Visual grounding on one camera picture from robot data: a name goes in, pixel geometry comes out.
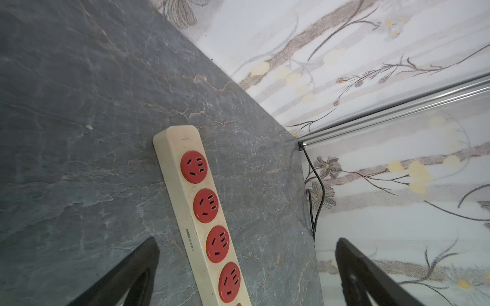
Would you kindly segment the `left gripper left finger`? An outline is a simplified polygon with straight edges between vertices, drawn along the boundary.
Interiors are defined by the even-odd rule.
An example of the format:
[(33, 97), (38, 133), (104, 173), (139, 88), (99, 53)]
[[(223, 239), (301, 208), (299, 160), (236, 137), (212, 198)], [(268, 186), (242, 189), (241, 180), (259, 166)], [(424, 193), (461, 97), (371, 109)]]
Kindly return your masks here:
[(149, 305), (160, 250), (149, 237), (70, 305)]

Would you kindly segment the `beige power strip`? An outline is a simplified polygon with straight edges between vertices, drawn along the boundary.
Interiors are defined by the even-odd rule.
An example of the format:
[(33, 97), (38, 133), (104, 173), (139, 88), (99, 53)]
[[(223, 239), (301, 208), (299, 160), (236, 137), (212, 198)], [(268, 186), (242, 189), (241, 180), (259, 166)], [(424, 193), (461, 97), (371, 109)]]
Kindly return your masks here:
[(198, 129), (168, 127), (153, 145), (203, 305), (251, 305)]

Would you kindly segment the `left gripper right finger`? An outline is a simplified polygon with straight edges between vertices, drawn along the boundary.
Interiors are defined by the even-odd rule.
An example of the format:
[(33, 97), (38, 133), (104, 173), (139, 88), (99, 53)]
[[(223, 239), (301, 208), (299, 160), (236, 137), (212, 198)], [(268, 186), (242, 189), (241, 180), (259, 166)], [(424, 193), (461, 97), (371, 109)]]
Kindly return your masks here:
[(336, 261), (347, 305), (421, 305), (347, 239), (336, 244)]

